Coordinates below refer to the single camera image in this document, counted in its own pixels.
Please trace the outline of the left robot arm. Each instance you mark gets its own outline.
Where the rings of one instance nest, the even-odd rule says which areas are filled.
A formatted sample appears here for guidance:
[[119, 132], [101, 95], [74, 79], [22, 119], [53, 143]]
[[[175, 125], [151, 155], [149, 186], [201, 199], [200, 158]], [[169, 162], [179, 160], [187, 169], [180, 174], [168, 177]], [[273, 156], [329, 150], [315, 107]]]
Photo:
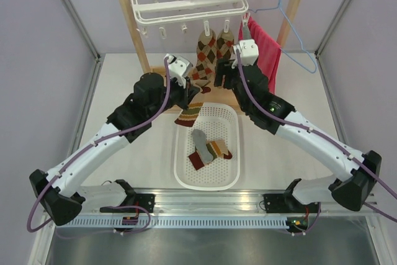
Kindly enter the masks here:
[[112, 155], [150, 129], [157, 115], [174, 106], [188, 107], [201, 92], [191, 82], [180, 86], [175, 78], [165, 83], [160, 74], [142, 75], [133, 92], [107, 117], [84, 148], [47, 172], [37, 169], [29, 176], [36, 204], [42, 205], [58, 226], [90, 209], [101, 213], [137, 211], [136, 192], [125, 180], [91, 187], [82, 183]]

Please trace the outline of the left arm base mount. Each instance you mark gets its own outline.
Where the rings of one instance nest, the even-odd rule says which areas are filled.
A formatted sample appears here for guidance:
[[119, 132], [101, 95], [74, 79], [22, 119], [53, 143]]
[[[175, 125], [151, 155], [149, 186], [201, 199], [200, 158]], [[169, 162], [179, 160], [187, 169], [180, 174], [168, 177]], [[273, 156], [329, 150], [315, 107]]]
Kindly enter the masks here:
[[153, 212], [155, 205], [155, 195], [154, 194], [140, 194], [137, 193], [134, 188], [132, 188], [129, 183], [127, 183], [123, 179], [117, 179], [113, 182], [116, 183], [123, 189], [126, 197], [124, 200], [118, 205], [120, 209], [116, 209], [115, 207], [101, 207], [100, 213], [133, 213], [136, 214], [141, 212], [141, 209], [138, 207], [142, 207], [146, 209], [149, 213]]

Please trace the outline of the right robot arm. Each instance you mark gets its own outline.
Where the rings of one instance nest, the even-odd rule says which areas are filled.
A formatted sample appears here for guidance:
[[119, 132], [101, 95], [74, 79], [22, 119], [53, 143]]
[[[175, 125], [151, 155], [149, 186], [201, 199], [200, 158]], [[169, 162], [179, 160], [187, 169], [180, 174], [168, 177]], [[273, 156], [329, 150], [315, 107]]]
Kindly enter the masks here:
[[236, 61], [221, 59], [215, 68], [215, 85], [231, 90], [256, 126], [292, 142], [332, 172], [323, 178], [293, 180], [283, 193], [286, 209], [296, 212], [333, 199], [347, 210], [361, 210], [380, 172], [378, 153], [362, 153], [313, 125], [293, 105], [270, 92], [268, 78], [257, 65], [240, 71]]

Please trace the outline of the beige striped sock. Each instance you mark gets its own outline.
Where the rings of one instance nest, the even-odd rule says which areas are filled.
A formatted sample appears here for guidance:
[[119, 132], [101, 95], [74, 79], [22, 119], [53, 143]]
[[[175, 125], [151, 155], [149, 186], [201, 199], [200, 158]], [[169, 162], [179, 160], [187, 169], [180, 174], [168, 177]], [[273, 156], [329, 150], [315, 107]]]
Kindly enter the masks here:
[[200, 88], [200, 92], [193, 98], [188, 107], [179, 114], [174, 123], [183, 127], [193, 127], [204, 104], [205, 95], [209, 92], [211, 92], [211, 88], [208, 86]]
[[196, 171], [209, 165], [218, 158], [230, 160], [233, 157], [224, 140], [208, 141], [206, 143], [206, 147], [212, 156], [210, 161], [204, 161], [204, 159], [200, 156], [198, 149], [196, 148], [195, 151], [188, 156], [188, 159]]

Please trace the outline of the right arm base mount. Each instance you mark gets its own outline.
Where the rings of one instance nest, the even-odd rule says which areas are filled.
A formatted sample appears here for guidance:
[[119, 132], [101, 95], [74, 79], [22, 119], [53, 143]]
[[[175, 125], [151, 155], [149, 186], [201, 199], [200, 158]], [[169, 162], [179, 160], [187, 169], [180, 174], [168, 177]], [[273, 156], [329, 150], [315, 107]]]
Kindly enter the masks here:
[[305, 236], [317, 223], [321, 214], [321, 204], [312, 202], [310, 204], [302, 204], [293, 196], [293, 191], [302, 179], [294, 179], [290, 185], [282, 193], [266, 193], [263, 194], [264, 211], [267, 213], [302, 213], [301, 220], [288, 219], [285, 230], [291, 236]]

